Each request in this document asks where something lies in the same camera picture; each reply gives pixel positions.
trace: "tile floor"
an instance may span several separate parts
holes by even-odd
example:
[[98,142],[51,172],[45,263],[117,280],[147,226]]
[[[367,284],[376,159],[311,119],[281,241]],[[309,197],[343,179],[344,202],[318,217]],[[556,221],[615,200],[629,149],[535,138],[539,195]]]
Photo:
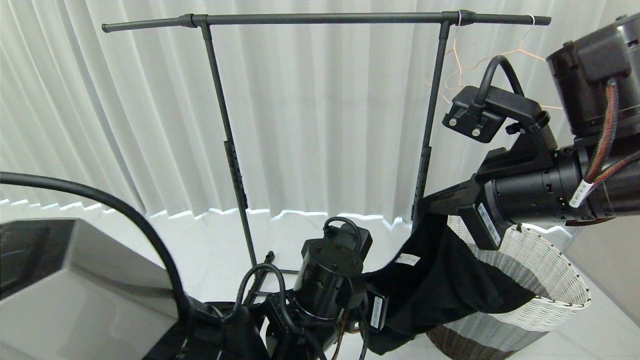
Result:
[[[158,262],[150,245],[140,232],[118,213],[102,209],[84,210],[81,206],[61,210],[42,209],[29,204],[0,203],[0,222],[29,217],[81,217],[120,240],[132,249]],[[285,213],[272,219],[269,213],[256,211],[250,215],[258,261],[268,250],[276,253],[275,265],[297,269],[301,264],[301,243],[321,236],[324,215],[303,216]],[[372,233],[374,245],[365,262],[365,271],[383,266],[397,252],[410,229],[397,222],[385,225],[377,217],[353,218]],[[158,215],[150,221],[165,240],[181,272],[186,290],[200,300],[230,300],[250,262],[236,211],[220,214],[213,211],[195,219],[190,215],[171,218]],[[287,276],[287,287],[294,277]],[[519,353],[514,360],[640,360],[640,327],[633,323],[593,283],[593,303],[555,331]],[[275,291],[275,278],[268,277],[263,290]],[[357,359],[362,340],[346,335],[339,359]],[[327,351],[332,354],[333,348]],[[420,336],[400,349],[366,359],[434,359],[446,360],[426,336]]]

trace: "curtain fold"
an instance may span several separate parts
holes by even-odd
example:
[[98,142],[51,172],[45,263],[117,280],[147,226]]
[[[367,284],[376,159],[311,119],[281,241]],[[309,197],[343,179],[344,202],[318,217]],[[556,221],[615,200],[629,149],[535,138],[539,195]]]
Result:
[[[606,0],[124,1],[1,3],[0,167],[110,192],[147,214],[236,207],[202,34],[109,22],[184,13],[440,12],[549,15],[548,27],[453,27],[463,67],[523,48],[545,57],[613,21]],[[213,26],[222,85],[249,206],[409,219],[433,75],[437,24]],[[561,106],[544,61],[509,59],[525,94]],[[431,136],[427,193],[464,181],[486,152],[515,139],[473,142],[440,125],[459,84],[445,59]],[[502,74],[494,85],[506,88]],[[570,132],[549,109],[561,145]],[[4,186],[0,197],[61,206],[80,199]]]

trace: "black cloth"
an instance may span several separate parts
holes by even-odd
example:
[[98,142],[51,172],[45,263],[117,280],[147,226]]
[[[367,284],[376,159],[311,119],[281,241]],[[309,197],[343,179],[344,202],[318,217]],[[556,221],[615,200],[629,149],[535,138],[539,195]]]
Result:
[[[400,254],[420,259],[413,266],[397,263]],[[371,332],[369,342],[369,349],[379,355],[438,325],[477,311],[512,311],[535,296],[498,268],[478,260],[447,226],[447,215],[427,214],[393,261],[364,276],[389,297],[385,327]]]

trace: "white label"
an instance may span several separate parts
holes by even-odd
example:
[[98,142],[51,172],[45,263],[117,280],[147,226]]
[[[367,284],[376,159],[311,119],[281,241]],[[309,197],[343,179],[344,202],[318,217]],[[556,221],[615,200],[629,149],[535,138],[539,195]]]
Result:
[[420,261],[420,257],[418,257],[416,255],[400,254],[400,256],[398,256],[398,259],[396,260],[396,263],[413,266],[413,265],[417,264],[418,261]]
[[478,212],[480,213],[480,217],[484,221],[486,228],[489,230],[489,233],[493,238],[493,243],[495,244],[495,246],[500,246],[500,242],[502,241],[502,239],[500,238],[500,234],[498,234],[498,230],[495,229],[493,221],[491,221],[489,213],[486,212],[486,209],[484,208],[484,204],[482,202],[480,203],[480,205],[478,205]]
[[571,206],[572,208],[578,208],[580,204],[582,204],[582,201],[584,201],[584,198],[589,196],[592,186],[593,184],[589,184],[582,180],[580,182],[580,185],[578,185],[578,188],[575,189],[575,193],[573,193],[573,197],[569,202],[569,206]]
[[377,329],[380,326],[380,315],[382,315],[382,298],[376,296],[371,311],[371,327]]

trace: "wicker basket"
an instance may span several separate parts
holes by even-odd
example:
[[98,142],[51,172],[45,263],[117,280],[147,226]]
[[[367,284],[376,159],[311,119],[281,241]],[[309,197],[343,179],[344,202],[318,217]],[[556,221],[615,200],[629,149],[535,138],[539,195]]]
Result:
[[477,248],[460,217],[449,217],[447,225],[478,259],[537,294],[514,311],[475,313],[429,331],[431,341],[451,359],[506,359],[591,303],[589,289],[567,258],[533,231],[513,226],[500,250],[489,251]]

